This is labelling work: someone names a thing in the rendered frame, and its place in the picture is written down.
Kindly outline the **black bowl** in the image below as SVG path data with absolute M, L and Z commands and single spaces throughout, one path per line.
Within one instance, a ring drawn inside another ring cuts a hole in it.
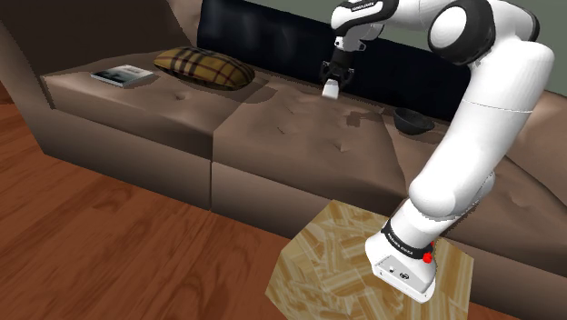
M 397 107 L 393 112 L 396 129 L 406 135 L 420 135 L 434 129 L 434 122 L 411 109 Z

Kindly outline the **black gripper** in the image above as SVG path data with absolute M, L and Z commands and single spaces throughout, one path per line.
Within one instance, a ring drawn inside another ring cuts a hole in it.
M 333 50 L 331 61 L 322 61 L 320 68 L 320 79 L 326 82 L 332 77 L 332 68 L 340 69 L 340 85 L 348 85 L 354 76 L 354 69 L 351 68 L 353 62 L 353 52 L 344 51 L 338 47 Z

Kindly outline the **grey flat book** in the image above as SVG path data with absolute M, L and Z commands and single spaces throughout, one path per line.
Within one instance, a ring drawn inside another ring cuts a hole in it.
M 154 76 L 155 73 L 133 65 L 119 65 L 91 73 L 92 78 L 118 87 L 134 85 Z

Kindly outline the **black back cushion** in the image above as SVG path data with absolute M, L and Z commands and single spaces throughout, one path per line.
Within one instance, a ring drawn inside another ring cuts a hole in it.
M 245 0 L 203 0 L 197 44 L 313 84 L 331 58 L 329 25 Z M 344 91 L 450 121 L 470 81 L 467 66 L 408 45 L 378 38 L 353 56 Z

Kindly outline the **wood patterned robot stand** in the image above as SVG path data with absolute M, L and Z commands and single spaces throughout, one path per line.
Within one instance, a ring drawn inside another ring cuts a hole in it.
M 435 291 L 420 304 L 373 275 L 364 242 L 385 221 L 331 201 L 281 251 L 266 295 L 287 320 L 467 320 L 473 258 L 438 239 Z

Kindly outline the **small white box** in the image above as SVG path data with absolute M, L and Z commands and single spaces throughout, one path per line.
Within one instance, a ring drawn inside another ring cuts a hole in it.
M 339 82 L 335 79 L 328 79 L 323 86 L 322 96 L 336 100 L 339 94 L 340 94 Z

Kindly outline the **yellow plaid pillow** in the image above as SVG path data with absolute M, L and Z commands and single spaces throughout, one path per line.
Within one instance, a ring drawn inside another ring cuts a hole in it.
M 242 89 L 255 78 L 255 71 L 249 65 L 195 46 L 164 51 L 153 63 L 161 71 L 180 80 L 224 91 Z

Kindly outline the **brown leather sofa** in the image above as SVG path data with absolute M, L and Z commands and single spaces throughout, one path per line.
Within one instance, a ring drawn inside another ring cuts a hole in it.
M 161 71 L 162 52 L 199 47 L 202 3 L 0 0 L 0 82 L 42 151 L 289 238 L 331 200 L 390 215 L 451 120 L 406 135 L 399 106 L 257 66 L 235 91 Z M 119 65 L 155 76 L 91 77 Z

